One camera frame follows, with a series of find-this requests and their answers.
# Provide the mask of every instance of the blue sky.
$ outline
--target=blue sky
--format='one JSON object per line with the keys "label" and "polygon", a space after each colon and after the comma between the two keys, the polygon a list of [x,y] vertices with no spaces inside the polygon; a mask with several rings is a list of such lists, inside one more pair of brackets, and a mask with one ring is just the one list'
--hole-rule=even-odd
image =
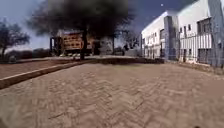
{"label": "blue sky", "polygon": [[[31,36],[30,44],[13,49],[48,48],[49,37],[37,37],[26,28],[25,19],[42,0],[0,0],[0,18],[6,18],[10,23],[18,23]],[[144,26],[165,10],[178,10],[184,6],[184,0],[134,0],[136,19],[133,28],[140,32]]]}

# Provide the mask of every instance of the tree canopy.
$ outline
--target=tree canopy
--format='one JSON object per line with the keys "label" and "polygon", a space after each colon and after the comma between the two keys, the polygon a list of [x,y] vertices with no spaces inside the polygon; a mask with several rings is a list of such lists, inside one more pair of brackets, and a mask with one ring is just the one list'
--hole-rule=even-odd
{"label": "tree canopy", "polygon": [[17,45],[29,43],[29,36],[23,33],[18,24],[9,24],[6,21],[0,21],[0,50],[1,56],[4,57],[8,48]]}
{"label": "tree canopy", "polygon": [[133,18],[128,0],[45,0],[27,23],[40,35],[78,30],[83,33],[85,50],[87,34],[96,38],[111,36]]}

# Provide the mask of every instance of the concrete ledge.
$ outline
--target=concrete ledge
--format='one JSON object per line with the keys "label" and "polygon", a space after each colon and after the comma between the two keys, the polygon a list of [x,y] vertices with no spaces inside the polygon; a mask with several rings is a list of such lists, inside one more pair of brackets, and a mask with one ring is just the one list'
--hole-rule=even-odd
{"label": "concrete ledge", "polygon": [[183,63],[183,62],[178,62],[178,61],[166,61],[166,63],[176,64],[176,65],[181,66],[181,67],[196,69],[196,70],[199,70],[199,71],[214,73],[214,74],[217,74],[217,75],[224,75],[224,69],[213,68],[209,65],[190,64],[190,63]]}
{"label": "concrete ledge", "polygon": [[10,87],[13,84],[17,84],[20,83],[22,81],[31,79],[31,78],[35,78],[41,75],[45,75],[48,73],[52,73],[55,71],[59,71],[62,69],[67,69],[67,68],[71,68],[74,66],[78,66],[78,65],[83,65],[86,63],[90,63],[92,60],[86,60],[83,62],[76,62],[76,63],[69,63],[69,64],[64,64],[64,65],[59,65],[59,66],[53,66],[53,67],[49,67],[49,68],[44,68],[44,69],[40,69],[40,70],[35,70],[32,72],[27,72],[27,73],[22,73],[22,74],[18,74],[15,76],[10,76],[10,77],[6,77],[3,79],[0,79],[0,90],[1,89],[5,89]]}

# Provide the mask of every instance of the brick pavement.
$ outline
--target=brick pavement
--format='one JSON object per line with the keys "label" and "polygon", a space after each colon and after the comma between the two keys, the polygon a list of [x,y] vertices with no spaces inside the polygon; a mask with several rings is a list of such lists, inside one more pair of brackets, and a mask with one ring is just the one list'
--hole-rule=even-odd
{"label": "brick pavement", "polygon": [[0,127],[224,128],[223,83],[169,64],[86,64],[1,90]]}

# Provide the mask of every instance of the window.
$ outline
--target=window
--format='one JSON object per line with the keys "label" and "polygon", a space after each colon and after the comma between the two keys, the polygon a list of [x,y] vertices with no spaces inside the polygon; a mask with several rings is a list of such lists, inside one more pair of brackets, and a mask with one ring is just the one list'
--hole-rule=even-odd
{"label": "window", "polygon": [[183,30],[182,30],[182,28],[180,28],[180,33],[182,33],[183,32]]}
{"label": "window", "polygon": [[190,24],[188,25],[188,31],[191,31],[191,25]]}
{"label": "window", "polygon": [[198,34],[211,32],[211,18],[199,21],[197,24],[198,24]]}
{"label": "window", "polygon": [[187,27],[184,26],[184,37],[186,38],[187,37]]}
{"label": "window", "polygon": [[189,56],[192,55],[192,49],[189,49]]}
{"label": "window", "polygon": [[160,30],[160,39],[165,39],[165,30]]}

